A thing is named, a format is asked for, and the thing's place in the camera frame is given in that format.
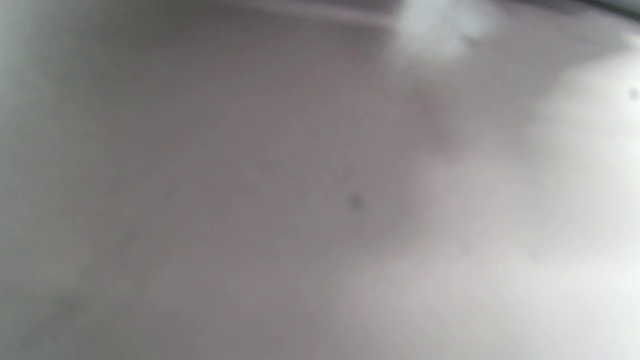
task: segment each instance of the white surface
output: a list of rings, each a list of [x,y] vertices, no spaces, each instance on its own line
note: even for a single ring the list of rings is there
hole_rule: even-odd
[[[3,359],[640,358],[636,25],[82,4],[0,14]]]

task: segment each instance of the dark spot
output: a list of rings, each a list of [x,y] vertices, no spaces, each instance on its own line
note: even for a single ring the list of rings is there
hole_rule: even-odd
[[[172,181],[171,184],[169,184],[169,187],[167,188],[166,193],[164,194],[164,199],[171,200],[172,198],[175,197],[175,194],[177,194],[179,191],[180,191],[180,182]]]
[[[127,229],[124,232],[124,234],[122,234],[122,237],[120,238],[120,241],[118,242],[118,245],[116,246],[115,251],[117,253],[122,253],[126,251],[128,248],[130,248],[137,240],[138,240],[138,231],[135,230],[134,228]]]
[[[463,35],[462,41],[470,47],[475,47],[480,45],[480,41],[477,38],[470,37],[468,35]]]
[[[364,208],[364,199],[359,193],[352,193],[349,195],[349,207],[355,211],[360,211]]]
[[[458,248],[460,249],[460,252],[463,253],[464,255],[469,255],[474,251],[474,247],[471,246],[471,244],[468,241],[462,241],[461,243],[459,243]]]

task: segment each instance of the smudge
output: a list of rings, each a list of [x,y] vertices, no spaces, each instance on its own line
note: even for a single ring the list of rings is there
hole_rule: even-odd
[[[349,207],[352,210],[360,211],[364,208],[364,199],[359,193],[352,193],[348,197]]]
[[[52,311],[23,334],[19,347],[39,347],[61,336],[83,313],[84,301],[78,294],[60,299]]]

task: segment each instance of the gray surface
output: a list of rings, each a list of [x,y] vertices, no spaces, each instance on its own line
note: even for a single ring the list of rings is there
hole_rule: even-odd
[[[639,358],[635,25],[3,5],[2,359]]]

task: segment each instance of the dust speck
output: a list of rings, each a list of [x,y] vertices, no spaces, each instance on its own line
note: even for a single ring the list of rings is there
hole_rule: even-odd
[[[360,211],[364,208],[364,199],[359,193],[352,193],[348,197],[349,207],[355,211]]]

